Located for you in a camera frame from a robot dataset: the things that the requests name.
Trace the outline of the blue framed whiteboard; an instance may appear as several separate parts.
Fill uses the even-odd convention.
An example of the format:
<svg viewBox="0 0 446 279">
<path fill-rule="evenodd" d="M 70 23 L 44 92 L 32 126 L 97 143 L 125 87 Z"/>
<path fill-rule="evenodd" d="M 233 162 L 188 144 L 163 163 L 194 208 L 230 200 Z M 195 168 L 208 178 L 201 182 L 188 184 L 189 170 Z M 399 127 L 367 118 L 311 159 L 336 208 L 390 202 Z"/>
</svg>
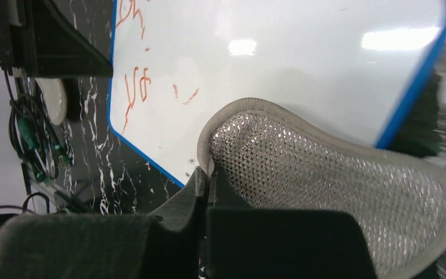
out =
<svg viewBox="0 0 446 279">
<path fill-rule="evenodd" d="M 109 126 L 180 187 L 230 102 L 387 148 L 446 40 L 446 1 L 114 1 Z"/>
</svg>

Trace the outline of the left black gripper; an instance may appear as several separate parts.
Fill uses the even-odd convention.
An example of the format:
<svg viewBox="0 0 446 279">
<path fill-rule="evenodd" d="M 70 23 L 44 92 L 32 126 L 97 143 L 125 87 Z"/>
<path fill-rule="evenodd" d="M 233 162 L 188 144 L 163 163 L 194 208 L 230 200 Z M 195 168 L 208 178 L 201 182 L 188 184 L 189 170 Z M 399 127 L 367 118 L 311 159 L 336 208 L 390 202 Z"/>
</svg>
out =
<svg viewBox="0 0 446 279">
<path fill-rule="evenodd" d="M 38 78 L 113 75 L 112 64 L 53 1 L 0 1 L 0 67 Z"/>
</svg>

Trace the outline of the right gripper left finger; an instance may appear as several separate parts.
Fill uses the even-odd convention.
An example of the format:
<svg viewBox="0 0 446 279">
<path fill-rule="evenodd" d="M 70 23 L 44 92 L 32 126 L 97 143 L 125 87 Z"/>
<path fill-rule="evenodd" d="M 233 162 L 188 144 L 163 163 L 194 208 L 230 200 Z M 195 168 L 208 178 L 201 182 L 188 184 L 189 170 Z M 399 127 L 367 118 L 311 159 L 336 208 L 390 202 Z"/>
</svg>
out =
<svg viewBox="0 0 446 279">
<path fill-rule="evenodd" d="M 196 278 L 208 178 L 147 215 L 21 214 L 0 228 L 0 278 Z"/>
</svg>

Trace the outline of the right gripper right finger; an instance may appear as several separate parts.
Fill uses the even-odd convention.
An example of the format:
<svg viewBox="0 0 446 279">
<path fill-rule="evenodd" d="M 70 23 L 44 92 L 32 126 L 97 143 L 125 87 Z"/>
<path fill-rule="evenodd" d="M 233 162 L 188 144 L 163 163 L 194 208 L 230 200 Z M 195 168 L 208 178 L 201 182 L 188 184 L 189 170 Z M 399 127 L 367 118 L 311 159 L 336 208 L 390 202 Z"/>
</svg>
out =
<svg viewBox="0 0 446 279">
<path fill-rule="evenodd" d="M 209 278 L 376 278 L 362 230 L 345 212 L 255 209 L 224 169 L 211 176 L 206 213 Z"/>
</svg>

